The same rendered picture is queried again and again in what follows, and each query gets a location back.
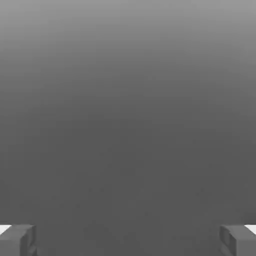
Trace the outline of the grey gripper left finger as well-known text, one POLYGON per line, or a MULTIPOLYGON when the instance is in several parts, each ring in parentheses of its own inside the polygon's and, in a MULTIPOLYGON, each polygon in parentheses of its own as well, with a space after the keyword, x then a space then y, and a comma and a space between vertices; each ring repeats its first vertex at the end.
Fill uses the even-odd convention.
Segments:
POLYGON ((0 224, 0 256, 38 256, 37 227, 0 224))

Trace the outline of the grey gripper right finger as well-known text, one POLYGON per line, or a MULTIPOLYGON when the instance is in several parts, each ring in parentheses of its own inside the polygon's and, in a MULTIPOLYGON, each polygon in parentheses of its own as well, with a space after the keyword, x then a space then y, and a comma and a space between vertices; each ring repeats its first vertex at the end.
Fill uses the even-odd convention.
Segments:
POLYGON ((221 225, 219 240, 223 256, 256 256, 256 224, 221 225))

